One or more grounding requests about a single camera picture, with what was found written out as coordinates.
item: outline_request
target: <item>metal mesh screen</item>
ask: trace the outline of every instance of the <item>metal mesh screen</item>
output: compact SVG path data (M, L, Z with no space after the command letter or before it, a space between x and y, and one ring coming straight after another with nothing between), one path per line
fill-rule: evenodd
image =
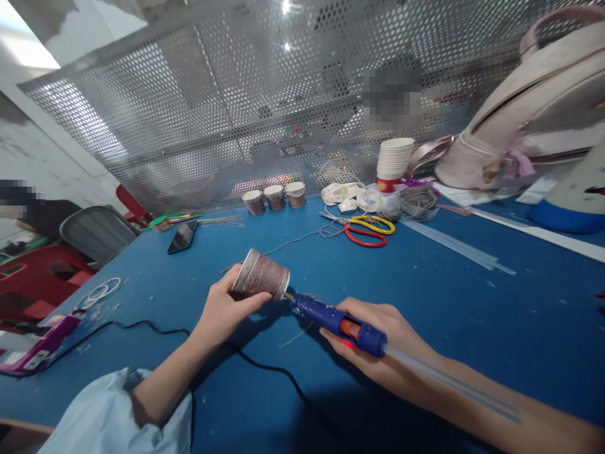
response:
M214 211L294 174L316 193L328 160L370 182L381 141L458 133L536 19L576 2L299 3L199 1L20 88L151 214ZM418 74L421 124L364 124L375 70Z

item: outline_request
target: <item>light blue sleeve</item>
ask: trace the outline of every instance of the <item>light blue sleeve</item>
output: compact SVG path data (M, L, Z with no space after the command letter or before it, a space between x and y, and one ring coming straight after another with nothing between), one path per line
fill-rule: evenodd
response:
M38 454L186 454L191 446L191 393L160 429L134 421L129 392L149 371L123 369L93 381L69 405Z

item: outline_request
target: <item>smartphone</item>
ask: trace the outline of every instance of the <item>smartphone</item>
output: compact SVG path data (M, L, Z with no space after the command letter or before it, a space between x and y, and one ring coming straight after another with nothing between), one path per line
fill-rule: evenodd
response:
M189 249L193 243L193 236L195 234L195 229L197 229L197 225L197 220L179 225L176 228L175 237L172 239L172 243L170 243L170 247L168 248L168 253L174 254Z

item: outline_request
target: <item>red cup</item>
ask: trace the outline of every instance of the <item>red cup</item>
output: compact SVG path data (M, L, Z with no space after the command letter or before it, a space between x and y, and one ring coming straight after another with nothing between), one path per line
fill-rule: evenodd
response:
M378 190L380 192L393 192L395 190L393 185L401 184L401 178L397 178L396 180L383 180L382 178L377 178L376 184L378 185Z

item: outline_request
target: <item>backpack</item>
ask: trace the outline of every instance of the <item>backpack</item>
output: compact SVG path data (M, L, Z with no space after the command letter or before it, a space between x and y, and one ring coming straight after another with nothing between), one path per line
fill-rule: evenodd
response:
M536 32L557 20L590 25L540 49ZM575 165L605 137L605 9L575 5L543 16L520 51L521 65L465 130L448 138L449 150L435 168L444 184L527 186Z

